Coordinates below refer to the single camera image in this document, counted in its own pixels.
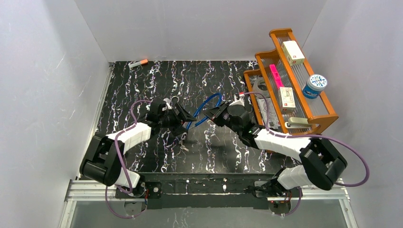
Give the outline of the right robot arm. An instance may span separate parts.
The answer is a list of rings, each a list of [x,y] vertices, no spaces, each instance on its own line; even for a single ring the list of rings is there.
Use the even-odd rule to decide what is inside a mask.
[[[346,159],[329,139],[273,132],[254,123],[253,114],[243,105],[225,102],[203,114],[217,126],[230,128],[248,147],[277,152],[300,162],[299,166],[279,170],[269,182],[256,187],[258,191],[280,196],[305,185],[330,190],[347,167]]]

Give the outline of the blue cable lock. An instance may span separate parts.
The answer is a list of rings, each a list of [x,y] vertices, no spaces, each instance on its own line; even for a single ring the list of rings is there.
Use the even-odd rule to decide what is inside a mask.
[[[193,117],[196,118],[196,117],[201,113],[201,111],[203,110],[204,106],[205,106],[210,100],[212,100],[212,99],[215,98],[215,97],[218,98],[218,101],[217,101],[215,107],[218,107],[218,106],[222,103],[222,95],[221,95],[221,93],[214,93],[214,94],[212,94],[211,96],[209,96],[208,98],[206,98],[206,99],[203,101],[203,103],[197,108],[197,110],[196,110],[195,113],[193,114]],[[207,119],[208,119],[208,117],[205,116],[205,117],[202,118],[201,120],[197,121],[197,122],[194,124],[194,126],[195,126],[195,127],[199,126],[200,124],[202,124],[203,122],[205,122]],[[190,122],[187,123],[187,125],[186,125],[186,127],[185,127],[185,132],[181,135],[181,140],[186,139],[186,136],[187,136],[187,134],[188,134],[188,131],[189,131],[189,129],[190,129],[192,123],[193,123],[193,121],[190,121]]]

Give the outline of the small cable lock keys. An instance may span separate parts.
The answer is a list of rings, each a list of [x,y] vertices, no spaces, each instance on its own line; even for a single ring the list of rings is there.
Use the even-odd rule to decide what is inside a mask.
[[[182,151],[184,151],[184,152],[188,152],[189,151],[189,149],[186,147],[186,145],[184,144],[184,140],[183,139],[180,139],[179,140],[179,146],[180,146],[180,149],[182,150]]]

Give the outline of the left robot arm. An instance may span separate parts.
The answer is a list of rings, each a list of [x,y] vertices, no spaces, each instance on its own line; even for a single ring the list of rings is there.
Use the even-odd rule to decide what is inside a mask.
[[[126,168],[125,154],[133,147],[148,141],[162,128],[169,129],[175,136],[187,132],[185,122],[196,118],[179,103],[169,104],[169,99],[149,101],[149,111],[145,118],[116,133],[95,134],[80,164],[79,173],[105,186],[117,186],[130,194],[140,182],[141,175]]]

